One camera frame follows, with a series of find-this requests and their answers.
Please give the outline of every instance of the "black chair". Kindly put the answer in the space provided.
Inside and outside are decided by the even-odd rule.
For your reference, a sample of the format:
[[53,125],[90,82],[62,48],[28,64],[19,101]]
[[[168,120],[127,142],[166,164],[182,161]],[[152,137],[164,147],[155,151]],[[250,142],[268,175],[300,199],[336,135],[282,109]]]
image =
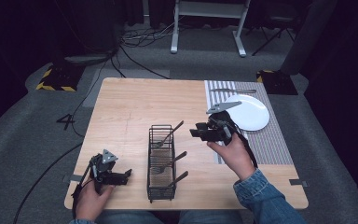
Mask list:
[[[296,10],[296,8],[284,2],[277,1],[263,1],[260,8],[261,13],[264,15],[262,17],[262,21],[260,22],[260,28],[264,33],[267,41],[262,46],[260,46],[252,56],[255,56],[258,51],[263,49],[269,42],[271,42],[276,37],[281,37],[283,31],[287,31],[293,41],[292,34],[289,32],[289,29],[298,30],[301,25],[302,18],[301,14]],[[266,33],[264,32],[263,27],[269,29],[278,28],[279,31],[270,38],[267,38]]]

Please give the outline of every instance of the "human hand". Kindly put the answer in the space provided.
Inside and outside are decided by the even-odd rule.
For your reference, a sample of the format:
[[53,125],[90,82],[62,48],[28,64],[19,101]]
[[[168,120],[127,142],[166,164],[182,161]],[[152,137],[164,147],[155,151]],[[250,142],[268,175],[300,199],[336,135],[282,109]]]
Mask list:
[[95,221],[101,214],[103,208],[115,186],[108,185],[102,189],[102,194],[95,191],[92,179],[89,179],[81,190],[76,206],[76,219]]
[[207,142],[207,146],[223,158],[227,166],[237,174],[241,181],[255,172],[252,160],[236,133],[232,134],[232,140],[228,146],[223,147],[215,142]]

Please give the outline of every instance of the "person's left hand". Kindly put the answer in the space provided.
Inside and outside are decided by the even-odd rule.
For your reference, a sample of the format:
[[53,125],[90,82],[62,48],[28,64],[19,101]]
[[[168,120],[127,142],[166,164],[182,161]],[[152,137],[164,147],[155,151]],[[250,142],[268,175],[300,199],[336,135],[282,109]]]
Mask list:
[[95,191],[94,180],[89,179],[88,181],[91,182],[87,182],[88,184],[83,187],[78,198],[76,219],[95,221],[103,211],[106,201],[115,186],[106,186],[106,188],[102,189],[102,194],[100,195]]

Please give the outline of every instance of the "black mechanical device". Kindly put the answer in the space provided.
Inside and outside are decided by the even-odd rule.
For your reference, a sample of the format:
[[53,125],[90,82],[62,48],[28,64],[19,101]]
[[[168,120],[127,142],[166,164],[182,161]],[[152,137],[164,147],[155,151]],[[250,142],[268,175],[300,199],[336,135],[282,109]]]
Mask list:
[[[75,192],[72,194],[74,203],[72,206],[72,215],[76,218],[76,206],[80,191],[89,182],[94,182],[95,191],[101,193],[103,185],[127,185],[128,179],[131,176],[132,169],[126,171],[124,174],[113,173],[112,169],[116,164],[118,157],[104,149],[103,154],[93,156],[89,161],[89,165],[83,174],[80,182],[77,184]],[[89,177],[91,180],[83,186],[84,178],[89,171]]]
[[240,104],[241,102],[215,104],[206,112],[211,114],[208,121],[196,123],[197,129],[190,129],[190,132],[193,137],[199,137],[202,141],[223,141],[226,146],[231,142],[232,134],[236,133],[245,145],[254,167],[257,167],[257,161],[248,140],[242,135],[240,128],[227,112],[227,109]]

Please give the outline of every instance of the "person's arm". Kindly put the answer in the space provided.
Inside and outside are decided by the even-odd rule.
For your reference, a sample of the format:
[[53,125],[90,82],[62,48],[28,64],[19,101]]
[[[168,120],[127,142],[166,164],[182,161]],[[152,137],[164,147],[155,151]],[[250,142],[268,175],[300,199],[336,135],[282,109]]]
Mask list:
[[255,169],[242,141],[234,133],[230,144],[222,147],[208,142],[227,166],[240,178],[234,190],[240,203],[250,209],[256,223],[305,223],[303,217],[272,186],[260,170]]
[[70,224],[94,224],[95,219],[101,214],[106,201],[115,186],[107,185],[100,195],[95,191],[94,183],[89,180],[81,190],[76,207],[76,219]]

